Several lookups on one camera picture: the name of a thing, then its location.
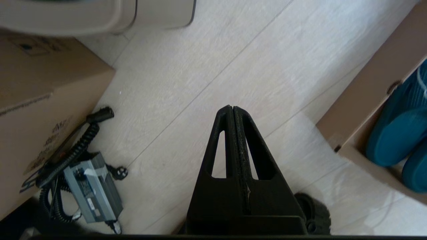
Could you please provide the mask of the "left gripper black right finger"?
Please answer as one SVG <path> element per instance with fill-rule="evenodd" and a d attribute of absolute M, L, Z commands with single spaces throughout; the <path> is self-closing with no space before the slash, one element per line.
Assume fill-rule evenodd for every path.
<path fill-rule="evenodd" d="M 250 114 L 235 106 L 243 215 L 235 220 L 244 235 L 306 235 L 306 217 Z"/>

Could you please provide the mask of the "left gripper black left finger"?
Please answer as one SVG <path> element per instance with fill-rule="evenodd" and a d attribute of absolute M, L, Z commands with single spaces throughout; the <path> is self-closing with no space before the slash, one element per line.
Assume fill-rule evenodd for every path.
<path fill-rule="evenodd" d="M 250 235 L 248 149 L 237 106 L 217 112 L 186 214 L 191 235 Z M 226 177 L 212 176 L 220 133 L 225 136 Z"/>

